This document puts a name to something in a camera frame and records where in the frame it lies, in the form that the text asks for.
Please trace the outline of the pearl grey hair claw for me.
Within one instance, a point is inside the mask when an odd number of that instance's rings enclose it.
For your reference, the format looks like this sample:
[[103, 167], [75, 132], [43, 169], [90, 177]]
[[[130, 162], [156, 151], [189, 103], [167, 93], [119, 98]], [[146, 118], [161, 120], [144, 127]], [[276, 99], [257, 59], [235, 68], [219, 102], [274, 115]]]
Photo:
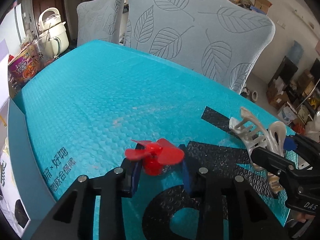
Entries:
[[281, 157], [285, 156], [286, 126], [283, 122], [275, 121], [265, 128], [245, 107], [240, 108], [240, 116], [241, 120], [231, 117], [228, 127], [244, 143], [249, 155], [255, 148], [262, 147]]

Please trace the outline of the red propeller hair clip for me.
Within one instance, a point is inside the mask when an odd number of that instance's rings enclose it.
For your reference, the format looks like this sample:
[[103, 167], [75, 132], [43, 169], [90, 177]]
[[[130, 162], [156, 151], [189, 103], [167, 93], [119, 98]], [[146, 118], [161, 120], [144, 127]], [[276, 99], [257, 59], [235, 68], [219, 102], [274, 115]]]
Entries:
[[145, 173], [149, 176], [159, 176], [165, 166], [181, 163], [184, 152], [167, 139], [161, 138], [156, 142], [149, 140], [132, 140], [142, 148], [125, 150], [125, 157], [130, 161], [142, 161]]

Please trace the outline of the lavender open gift box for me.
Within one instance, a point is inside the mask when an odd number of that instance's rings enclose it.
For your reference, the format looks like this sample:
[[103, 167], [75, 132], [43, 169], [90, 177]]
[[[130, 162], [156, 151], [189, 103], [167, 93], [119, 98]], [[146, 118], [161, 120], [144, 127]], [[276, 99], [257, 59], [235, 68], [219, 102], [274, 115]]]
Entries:
[[[20, 239], [31, 239], [54, 206], [31, 148], [25, 115], [9, 95], [9, 50], [1, 41], [1, 215]], [[29, 217], [21, 228], [14, 215], [20, 199]]]

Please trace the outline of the small black object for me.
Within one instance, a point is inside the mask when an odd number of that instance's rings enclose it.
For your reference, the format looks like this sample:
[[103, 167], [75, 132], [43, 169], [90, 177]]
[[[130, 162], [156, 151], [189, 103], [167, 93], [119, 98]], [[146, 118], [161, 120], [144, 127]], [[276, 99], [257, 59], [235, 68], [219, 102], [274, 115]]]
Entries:
[[20, 199], [15, 202], [14, 215], [18, 225], [24, 229], [29, 222], [29, 217]]

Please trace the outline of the cardboard box on cabinet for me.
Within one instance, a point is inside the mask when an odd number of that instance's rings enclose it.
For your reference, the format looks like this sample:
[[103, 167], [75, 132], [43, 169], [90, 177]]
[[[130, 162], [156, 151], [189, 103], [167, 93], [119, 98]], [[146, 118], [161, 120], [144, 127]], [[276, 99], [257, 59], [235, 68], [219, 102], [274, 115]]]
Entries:
[[269, 8], [272, 3], [268, 0], [254, 0], [254, 7], [262, 11], [264, 14], [268, 14]]

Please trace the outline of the instant noodle cup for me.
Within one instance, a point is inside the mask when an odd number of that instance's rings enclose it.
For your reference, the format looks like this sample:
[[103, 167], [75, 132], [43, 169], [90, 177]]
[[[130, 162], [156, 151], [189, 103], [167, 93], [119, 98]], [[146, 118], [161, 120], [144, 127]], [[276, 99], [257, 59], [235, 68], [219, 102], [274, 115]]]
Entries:
[[25, 48], [9, 62], [8, 71], [21, 87], [37, 74], [38, 66], [32, 55], [30, 49]]

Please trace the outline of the near grey leaf chair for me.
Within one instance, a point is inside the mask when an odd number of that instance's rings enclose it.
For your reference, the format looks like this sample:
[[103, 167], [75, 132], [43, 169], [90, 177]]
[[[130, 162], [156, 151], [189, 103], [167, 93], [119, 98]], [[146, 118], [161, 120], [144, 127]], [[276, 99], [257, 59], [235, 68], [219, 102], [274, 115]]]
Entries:
[[128, 0], [124, 45], [241, 93], [276, 28], [228, 0]]

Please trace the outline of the grey leaf chair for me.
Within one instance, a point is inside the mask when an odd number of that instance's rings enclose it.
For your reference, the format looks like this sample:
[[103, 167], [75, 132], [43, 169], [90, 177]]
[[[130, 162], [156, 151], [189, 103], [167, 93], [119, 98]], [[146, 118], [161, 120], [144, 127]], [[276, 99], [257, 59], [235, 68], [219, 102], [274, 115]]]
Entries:
[[93, 0], [80, 3], [77, 46], [92, 40], [119, 43], [121, 17], [125, 0]]
[[128, 0], [124, 45], [241, 93], [276, 28], [228, 0]]

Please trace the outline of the far grey leaf chair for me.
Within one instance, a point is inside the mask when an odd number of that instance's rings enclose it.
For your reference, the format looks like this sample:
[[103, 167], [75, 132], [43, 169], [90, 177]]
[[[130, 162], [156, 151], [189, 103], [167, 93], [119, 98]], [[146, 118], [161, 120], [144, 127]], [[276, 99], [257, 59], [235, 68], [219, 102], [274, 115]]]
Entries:
[[121, 17], [125, 0], [93, 0], [80, 3], [77, 46], [92, 40], [119, 43]]

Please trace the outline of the white electric kettle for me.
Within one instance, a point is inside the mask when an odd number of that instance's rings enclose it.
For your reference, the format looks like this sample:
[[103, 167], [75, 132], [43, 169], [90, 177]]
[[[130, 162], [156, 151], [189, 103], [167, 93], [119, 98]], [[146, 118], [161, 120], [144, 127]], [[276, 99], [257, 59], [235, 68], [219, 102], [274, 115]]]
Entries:
[[59, 10], [55, 7], [44, 10], [39, 16], [40, 37], [46, 37], [52, 46], [55, 57], [58, 57], [69, 47], [65, 24], [66, 21], [62, 20]]

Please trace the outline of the brown door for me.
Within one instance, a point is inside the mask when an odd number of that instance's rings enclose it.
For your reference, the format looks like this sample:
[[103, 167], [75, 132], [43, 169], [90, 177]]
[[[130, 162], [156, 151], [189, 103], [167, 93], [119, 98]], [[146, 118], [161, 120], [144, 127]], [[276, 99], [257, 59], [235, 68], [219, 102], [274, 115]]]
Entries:
[[60, 15], [61, 20], [66, 21], [65, 1], [64, 0], [32, 0], [34, 20], [39, 31], [39, 16], [48, 8], [56, 8]]

